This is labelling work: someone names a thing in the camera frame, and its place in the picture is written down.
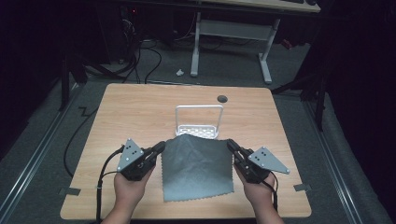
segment gray carpet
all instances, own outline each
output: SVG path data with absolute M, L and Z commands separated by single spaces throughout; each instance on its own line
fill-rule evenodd
M 153 46 L 153 42 L 145 43 L 146 47 Z M 274 89 L 293 80 L 301 61 L 309 50 L 309 46 L 284 49 L 274 45 L 268 64 L 274 83 L 271 86 L 263 84 L 260 65 L 256 54 L 251 52 L 230 51 L 234 45 L 221 45 L 216 50 L 203 49 L 201 51 L 200 70 L 198 77 L 190 77 L 192 46 L 174 45 L 172 48 L 157 44 L 152 49 L 157 50 L 162 61 L 160 66 L 150 75 L 149 83 L 174 82 L 200 85 L 266 87 Z M 205 48 L 214 48 L 216 43 L 208 43 Z M 141 59 L 137 66 L 138 75 L 142 82 L 144 75 L 159 61 L 157 53 L 141 50 Z M 111 69 L 121 65 L 113 64 Z M 184 76 L 176 76 L 178 69 L 185 72 Z M 127 83 L 136 83 L 135 73 L 132 73 Z M 60 211 L 64 196 L 59 195 L 61 188 L 67 188 L 71 182 L 63 165 L 64 150 L 78 126 L 86 117 L 99 106 L 106 85 L 114 80 L 105 77 L 91 76 L 84 87 L 79 87 L 80 94 L 70 105 L 58 132 L 54 135 L 49 151 L 41 162 L 31 183 L 23 193 L 15 207 L 8 223 L 88 223 L 87 220 L 62 220 Z M 58 84 L 48 99 L 37 109 L 29 120 L 29 125 L 22 133 L 14 147 L 0 163 L 0 201 L 3 202 L 17 181 L 23 167 L 33 155 L 45 131 L 57 115 L 60 106 L 60 85 Z M 307 192 L 312 207 L 312 215 L 307 218 L 285 218 L 286 223 L 349 223 L 332 176 L 326 166 L 322 153 L 322 144 L 318 139 L 316 129 L 311 123 L 302 103 L 295 91 L 287 91 L 276 95 L 276 106 L 279 111 L 290 147 L 296 160 L 303 183 L 310 185 Z M 341 173 L 351 190 L 357 207 L 360 209 L 362 223 L 391 223 L 388 215 L 377 201 L 364 173 L 350 152 L 350 148 L 342 134 L 342 130 L 332 111 L 331 101 L 326 99 L 324 113 L 324 134 L 332 149 L 333 155 L 340 167 Z M 89 134 L 94 116 L 81 127 L 73 139 L 67 153 L 67 164 L 74 172 L 81 151 Z M 253 219 L 224 223 L 255 223 Z

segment gray cloth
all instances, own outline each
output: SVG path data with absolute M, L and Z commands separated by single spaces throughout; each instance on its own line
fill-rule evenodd
M 233 192 L 233 154 L 225 140 L 182 134 L 166 142 L 162 159 L 166 202 Z

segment desk leg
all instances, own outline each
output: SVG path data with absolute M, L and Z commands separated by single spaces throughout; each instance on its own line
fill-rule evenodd
M 199 64 L 199 35 L 201 31 L 201 12 L 197 12 L 197 22 L 195 23 L 195 46 L 194 52 L 192 53 L 191 62 L 191 76 L 198 76 L 198 64 Z
M 268 36 L 267 45 L 265 46 L 264 53 L 259 54 L 260 65 L 262 66 L 262 75 L 264 76 L 264 82 L 266 84 L 272 83 L 271 74 L 270 74 L 270 71 L 268 69 L 268 64 L 267 64 L 267 57 L 268 57 L 268 53 L 270 52 L 271 46 L 274 42 L 274 38 L 275 38 L 277 27 L 279 26 L 279 23 L 280 23 L 280 19 L 276 19 L 274 21 L 273 27 L 270 31 L 269 36 Z

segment hand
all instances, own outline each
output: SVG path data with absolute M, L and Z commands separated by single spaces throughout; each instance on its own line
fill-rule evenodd
M 247 196 L 247 199 L 250 201 L 254 213 L 256 215 L 256 220 L 258 224 L 275 224 L 275 223 L 283 223 L 283 220 L 280 218 L 279 214 L 275 210 L 272 202 L 272 190 L 265 186 L 263 183 L 260 184 L 251 184 L 246 181 L 244 176 L 239 172 L 236 166 L 236 173 L 244 185 L 244 192 Z M 269 184 L 271 187 L 274 187 L 275 177 L 272 173 L 268 175 L 264 181 Z
M 102 223 L 130 223 L 132 213 L 145 194 L 146 184 L 154 168 L 151 168 L 140 181 L 129 181 L 122 174 L 116 174 L 114 177 L 116 202 Z

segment dark background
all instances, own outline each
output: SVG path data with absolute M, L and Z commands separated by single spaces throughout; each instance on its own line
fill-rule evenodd
M 292 45 L 312 44 L 297 78 L 318 71 L 326 60 L 329 93 L 337 118 L 380 202 L 396 220 L 393 163 L 396 84 L 396 3 L 319 1 L 321 14 L 350 18 L 326 23 L 284 19 L 276 35 Z M 173 30 L 184 34 L 192 13 L 139 9 L 147 35 L 172 44 Z M 0 158 L 3 158 L 62 73 L 72 45 L 96 63 L 125 57 L 118 6 L 54 1 L 0 3 Z M 336 57 L 326 58 L 331 48 Z

